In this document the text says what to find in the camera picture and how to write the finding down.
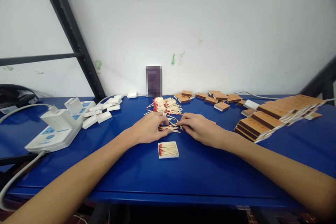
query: black shelf bar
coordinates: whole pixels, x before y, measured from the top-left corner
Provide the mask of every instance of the black shelf bar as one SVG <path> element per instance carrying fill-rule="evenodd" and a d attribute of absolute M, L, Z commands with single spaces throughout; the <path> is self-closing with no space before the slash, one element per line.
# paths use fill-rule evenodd
<path fill-rule="evenodd" d="M 106 97 L 104 89 L 100 83 L 68 0 L 50 0 L 50 3 L 54 8 L 72 50 L 74 53 L 83 54 L 82 57 L 77 57 L 78 63 L 82 68 L 96 99 L 102 100 Z"/>
<path fill-rule="evenodd" d="M 39 55 L 39 56 L 27 56 L 27 57 L 16 57 L 16 58 L 0 58 L 0 67 L 5 65 L 17 65 L 24 63 L 32 63 L 39 61 L 49 61 L 49 60 L 60 60 L 64 58 L 79 58 L 83 54 L 80 52 L 70 53 L 70 54 L 52 54 L 52 55 Z"/>
<path fill-rule="evenodd" d="M 326 83 L 330 86 L 334 81 L 336 81 L 336 56 L 301 90 L 300 94 L 316 97 L 323 92 Z"/>
<path fill-rule="evenodd" d="M 331 80 L 329 80 L 329 81 L 327 81 L 327 82 L 324 83 L 324 85 L 322 87 L 322 98 L 323 98 L 323 100 L 334 98 L 334 86 L 333 86 L 333 83 L 334 82 L 331 81 Z M 335 106 L 335 102 L 334 101 L 327 101 L 326 103 Z"/>

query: white block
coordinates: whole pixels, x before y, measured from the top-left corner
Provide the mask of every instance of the white block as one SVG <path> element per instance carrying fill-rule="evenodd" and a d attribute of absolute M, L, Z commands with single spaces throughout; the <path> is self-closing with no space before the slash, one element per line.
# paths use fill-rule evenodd
<path fill-rule="evenodd" d="M 131 92 L 131 93 L 128 93 L 127 94 L 127 98 L 128 99 L 131 99 L 131 98 L 136 98 L 137 97 L 137 92 Z"/>
<path fill-rule="evenodd" d="M 115 106 L 107 108 L 107 111 L 113 111 L 113 110 L 119 110 L 119 109 L 120 109 L 120 105 L 115 105 Z"/>
<path fill-rule="evenodd" d="M 112 97 L 108 99 L 105 103 L 118 103 L 119 100 L 120 100 L 120 97 L 117 97 L 117 98 Z"/>
<path fill-rule="evenodd" d="M 98 104 L 97 104 L 96 106 L 94 106 L 93 108 L 89 108 L 89 112 L 96 111 L 96 110 L 100 110 L 100 109 L 102 109 L 102 106 L 103 106 L 103 104 L 98 103 Z"/>
<path fill-rule="evenodd" d="M 83 126 L 82 128 L 83 129 L 87 129 L 89 127 L 91 127 L 93 124 L 95 124 L 96 122 L 98 121 L 98 118 L 96 115 L 93 115 L 91 116 L 90 118 L 86 119 L 84 122 L 83 122 Z"/>
<path fill-rule="evenodd" d="M 79 112 L 83 109 L 83 105 L 77 97 L 70 98 L 66 103 L 64 103 L 64 105 L 72 115 L 79 114 Z"/>
<path fill-rule="evenodd" d="M 102 110 L 95 110 L 95 111 L 90 112 L 90 116 L 101 114 L 101 113 L 102 113 Z"/>
<path fill-rule="evenodd" d="M 111 107 L 113 105 L 115 105 L 115 103 L 107 103 L 107 104 L 104 104 L 104 106 L 102 106 L 101 109 L 104 110 L 104 109 L 107 109 L 108 107 Z"/>
<path fill-rule="evenodd" d="M 41 116 L 55 131 L 68 130 L 76 126 L 76 120 L 70 115 L 66 109 L 61 109 L 57 114 L 48 111 Z"/>
<path fill-rule="evenodd" d="M 104 121 L 106 121 L 107 119 L 112 118 L 112 115 L 110 113 L 110 111 L 107 111 L 105 113 L 102 113 L 100 116 L 98 116 L 98 123 L 102 123 Z"/>
<path fill-rule="evenodd" d="M 244 107 L 248 109 L 257 109 L 259 105 L 260 104 L 255 103 L 254 101 L 251 101 L 251 100 L 246 100 L 246 102 L 244 103 Z"/>

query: white power strip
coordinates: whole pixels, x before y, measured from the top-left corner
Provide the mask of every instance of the white power strip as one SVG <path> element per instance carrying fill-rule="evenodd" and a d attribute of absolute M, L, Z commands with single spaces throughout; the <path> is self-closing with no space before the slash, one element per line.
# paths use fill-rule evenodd
<path fill-rule="evenodd" d="M 67 106 L 70 102 L 72 102 L 71 100 L 73 100 L 73 98 L 66 102 L 65 105 Z M 81 111 L 78 114 L 71 114 L 72 117 L 75 119 L 75 125 L 73 127 L 67 127 L 57 131 L 51 126 L 48 126 L 40 134 L 38 134 L 29 144 L 27 144 L 25 149 L 32 153 L 40 153 L 44 150 L 47 152 L 54 152 L 68 147 L 80 131 L 83 121 L 86 120 L 83 115 L 89 111 L 89 108 L 92 108 L 95 105 L 96 103 L 94 101 L 82 101 L 80 108 Z M 68 112 L 70 110 L 73 111 L 73 108 L 70 109 L 69 106 L 67 107 Z"/>

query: wire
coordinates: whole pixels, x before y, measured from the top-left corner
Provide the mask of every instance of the wire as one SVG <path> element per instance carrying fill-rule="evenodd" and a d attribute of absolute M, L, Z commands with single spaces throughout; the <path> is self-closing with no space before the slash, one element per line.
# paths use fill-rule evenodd
<path fill-rule="evenodd" d="M 7 118 L 9 117 L 10 115 L 22 110 L 22 109 L 26 109 L 26 108 L 29 108 L 29 107 L 34 107 L 34 106 L 47 106 L 47 107 L 51 107 L 52 105 L 50 104 L 45 104 L 45 103 L 36 103 L 36 104 L 30 104 L 30 105 L 27 105 L 27 106 L 23 106 L 21 108 L 18 108 L 16 110 L 13 110 L 11 112 L 9 112 L 8 114 L 4 115 L 2 118 L 0 118 L 0 124 Z"/>
<path fill-rule="evenodd" d="M 272 97 L 264 97 L 264 96 L 258 96 L 258 95 L 254 95 L 250 92 L 246 92 L 246 91 L 241 91 L 241 92 L 236 92 L 235 94 L 237 93 L 248 93 L 249 95 L 252 95 L 252 96 L 255 96 L 255 97 L 258 97 L 260 99 L 267 99 L 267 100 L 280 100 L 281 98 L 272 98 Z"/>
<path fill-rule="evenodd" d="M 87 221 L 84 218 L 80 217 L 79 215 L 74 215 L 74 216 L 77 217 L 77 218 L 79 218 L 79 219 L 81 219 L 82 221 L 84 221 L 85 224 L 88 224 Z"/>
<path fill-rule="evenodd" d="M 336 100 L 336 98 L 331 98 L 331 99 L 327 99 L 327 100 L 324 100 L 324 101 L 329 102 L 331 100 Z"/>
<path fill-rule="evenodd" d="M 8 114 L 4 115 L 2 118 L 0 118 L 0 124 L 7 118 L 9 117 L 10 115 L 20 111 L 20 110 L 23 110 L 23 109 L 26 109 L 26 108 L 29 108 L 29 107 L 35 107 L 35 106 L 47 106 L 47 107 L 51 107 L 52 105 L 50 104 L 45 104 L 45 103 L 37 103 L 37 104 L 30 104 L 30 105 L 27 105 L 27 106 L 23 106 L 21 108 L 18 108 L 18 109 L 15 109 L 11 112 L 9 112 Z M 8 211 L 8 212 L 15 212 L 16 209 L 11 209 L 11 208 L 7 208 L 5 206 L 5 203 L 4 203 L 4 197 L 6 195 L 6 192 L 7 190 L 9 189 L 9 187 L 13 184 L 13 182 L 21 176 L 22 173 L 24 173 L 30 166 L 32 166 L 40 157 L 42 157 L 44 154 L 46 153 L 46 151 L 41 151 L 36 158 L 34 158 L 29 164 L 27 164 L 25 167 L 23 167 L 17 174 L 15 174 L 14 177 L 11 178 L 10 181 L 8 181 L 8 183 L 3 187 L 3 189 L 1 190 L 0 192 L 0 209 L 4 210 L 4 211 Z"/>
<path fill-rule="evenodd" d="M 29 164 L 27 164 L 25 167 L 23 167 L 17 174 L 15 174 L 14 177 L 11 178 L 11 180 L 8 181 L 8 183 L 3 187 L 3 189 L 0 192 L 0 208 L 4 211 L 8 211 L 8 212 L 15 212 L 16 209 L 12 209 L 12 208 L 7 208 L 5 206 L 4 203 L 4 197 L 7 193 L 7 190 L 9 189 L 9 187 L 13 184 L 13 182 L 21 176 L 22 173 L 24 173 L 30 166 L 32 166 L 37 160 L 40 159 L 40 157 L 42 157 L 47 151 L 43 150 L 41 151 L 36 158 L 34 158 Z"/>
<path fill-rule="evenodd" d="M 113 94 L 113 95 L 111 95 L 111 96 L 106 96 L 104 99 L 102 99 L 100 102 L 98 102 L 98 104 L 101 103 L 102 101 L 106 100 L 107 98 L 110 98 L 110 97 L 112 97 L 112 96 L 116 96 L 116 95 L 117 95 L 117 94 L 115 94 L 115 95 Z"/>

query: blue table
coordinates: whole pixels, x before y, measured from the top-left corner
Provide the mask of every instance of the blue table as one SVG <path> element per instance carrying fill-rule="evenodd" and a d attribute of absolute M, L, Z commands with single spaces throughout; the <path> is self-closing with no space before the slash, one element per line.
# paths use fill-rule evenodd
<path fill-rule="evenodd" d="M 266 101 L 252 96 L 243 98 L 260 104 Z M 42 102 L 62 108 L 60 104 L 67 99 L 46 98 Z M 146 97 L 124 98 L 121 110 L 112 112 L 113 118 L 82 129 L 68 148 L 49 153 L 10 193 L 32 197 L 68 168 L 131 127 L 146 113 L 145 107 L 150 103 L 152 99 Z M 202 114 L 230 131 L 244 118 L 240 114 L 243 108 L 236 104 L 231 104 L 226 112 L 220 112 L 213 105 L 195 98 L 182 108 L 183 112 Z M 44 110 L 31 108 L 19 112 L 0 126 L 1 157 L 25 153 L 23 147 L 46 126 L 39 119 Z M 324 105 L 318 112 L 323 114 L 321 118 L 301 120 L 283 127 L 258 144 L 336 178 L 336 107 Z M 157 142 L 134 146 L 105 175 L 89 199 L 126 204 L 302 208 L 245 161 L 231 153 L 204 146 L 185 131 L 172 133 L 160 141 L 176 141 L 180 157 L 159 160 Z"/>

